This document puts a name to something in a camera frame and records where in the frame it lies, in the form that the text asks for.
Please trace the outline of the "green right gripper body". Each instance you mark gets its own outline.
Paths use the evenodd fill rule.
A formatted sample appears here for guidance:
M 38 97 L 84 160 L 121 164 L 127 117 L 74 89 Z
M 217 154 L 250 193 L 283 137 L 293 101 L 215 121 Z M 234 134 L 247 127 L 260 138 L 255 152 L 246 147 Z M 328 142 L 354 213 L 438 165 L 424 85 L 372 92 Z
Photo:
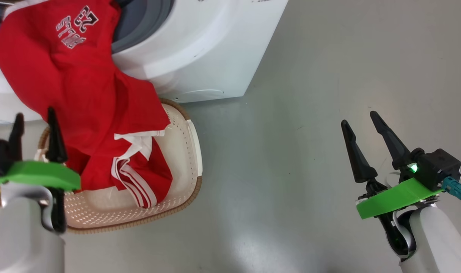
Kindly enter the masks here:
M 400 259 L 408 259 L 416 245 L 411 232 L 399 223 L 397 211 L 417 203 L 431 204 L 441 191 L 431 191 L 411 178 L 376 195 L 357 200 L 356 209 L 363 220 L 378 219 L 391 249 Z

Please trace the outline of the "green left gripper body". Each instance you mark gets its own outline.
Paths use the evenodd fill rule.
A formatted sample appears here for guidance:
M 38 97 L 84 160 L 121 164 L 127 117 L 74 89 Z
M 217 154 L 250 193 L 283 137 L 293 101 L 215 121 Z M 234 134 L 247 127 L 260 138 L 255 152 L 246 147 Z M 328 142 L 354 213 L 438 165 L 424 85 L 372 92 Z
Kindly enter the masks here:
M 2 207 L 21 198 L 34 201 L 40 209 L 43 228 L 56 234 L 67 230 L 65 193 L 80 188 L 78 173 L 53 162 L 15 162 L 6 174 L 0 176 Z

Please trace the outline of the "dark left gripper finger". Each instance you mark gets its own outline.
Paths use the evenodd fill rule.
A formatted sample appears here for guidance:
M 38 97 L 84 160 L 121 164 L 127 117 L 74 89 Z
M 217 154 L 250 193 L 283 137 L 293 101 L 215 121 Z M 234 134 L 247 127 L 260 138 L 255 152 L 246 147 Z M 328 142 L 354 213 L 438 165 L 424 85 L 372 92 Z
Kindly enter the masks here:
M 14 120 L 11 133 L 9 135 L 10 161 L 12 166 L 15 162 L 22 161 L 22 137 L 24 135 L 24 115 L 18 113 Z
M 45 157 L 50 162 L 65 163 L 68 160 L 68 155 L 62 131 L 53 107 L 47 109 L 47 124 L 50 128 L 50 135 L 49 146 Z

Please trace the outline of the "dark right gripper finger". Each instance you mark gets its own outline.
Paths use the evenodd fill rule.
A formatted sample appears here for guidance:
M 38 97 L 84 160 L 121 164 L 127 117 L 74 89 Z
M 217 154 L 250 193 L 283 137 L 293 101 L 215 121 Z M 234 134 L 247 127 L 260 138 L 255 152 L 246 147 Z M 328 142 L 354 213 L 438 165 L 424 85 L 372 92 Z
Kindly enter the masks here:
M 370 117 L 376 131 L 383 137 L 392 158 L 392 166 L 394 170 L 400 170 L 401 168 L 411 164 L 411 152 L 395 134 L 395 132 L 387 125 L 378 112 L 371 111 Z
M 378 174 L 376 170 L 369 165 L 361 149 L 357 145 L 356 135 L 347 120 L 342 120 L 341 129 L 347 149 L 347 155 L 350 159 L 350 166 L 353 172 L 354 181 L 360 184 L 375 180 Z

